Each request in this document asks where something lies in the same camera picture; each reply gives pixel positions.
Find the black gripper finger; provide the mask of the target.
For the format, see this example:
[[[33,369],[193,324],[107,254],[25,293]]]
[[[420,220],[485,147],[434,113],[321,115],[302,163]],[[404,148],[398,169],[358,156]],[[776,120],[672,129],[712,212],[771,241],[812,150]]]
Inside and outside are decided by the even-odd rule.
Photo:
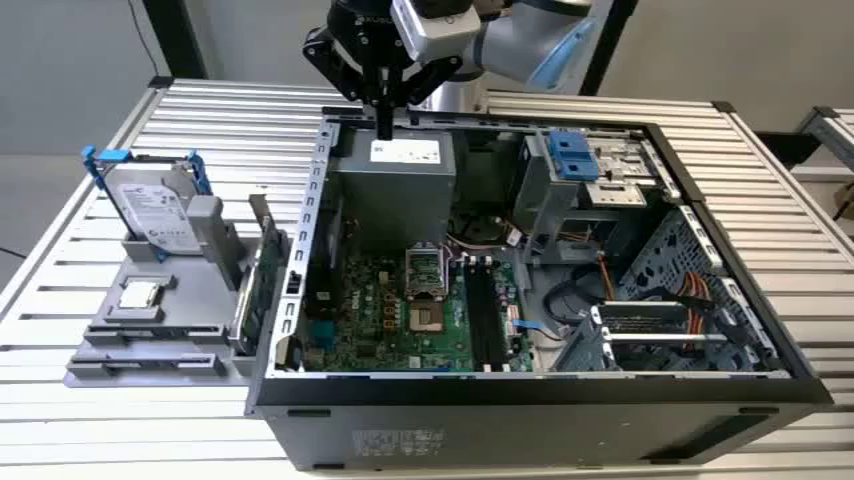
[[[450,56],[429,61],[406,79],[404,65],[388,68],[384,86],[384,139],[392,139],[394,109],[420,104],[461,66],[461,58]]]
[[[370,49],[364,46],[362,52]],[[302,54],[326,81],[350,101],[373,109],[376,139],[385,139],[385,98],[381,94],[380,69],[368,54],[357,71],[334,50],[332,39],[306,40]]]

